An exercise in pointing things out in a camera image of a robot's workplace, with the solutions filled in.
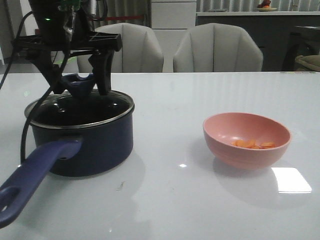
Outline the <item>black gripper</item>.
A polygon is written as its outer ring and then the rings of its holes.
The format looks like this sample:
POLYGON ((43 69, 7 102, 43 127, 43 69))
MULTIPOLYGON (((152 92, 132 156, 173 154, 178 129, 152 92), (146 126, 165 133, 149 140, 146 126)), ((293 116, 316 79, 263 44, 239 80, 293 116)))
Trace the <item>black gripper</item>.
POLYGON ((15 52, 30 51, 29 61, 40 71, 54 94, 61 94, 60 67, 52 62, 50 51, 84 50, 105 51, 93 54, 88 61, 100 95, 107 95, 111 87, 113 51, 122 46, 119 33, 99 33, 94 22, 106 19, 108 4, 105 0, 31 0, 31 15, 34 16, 39 34, 20 36, 12 41, 15 52))

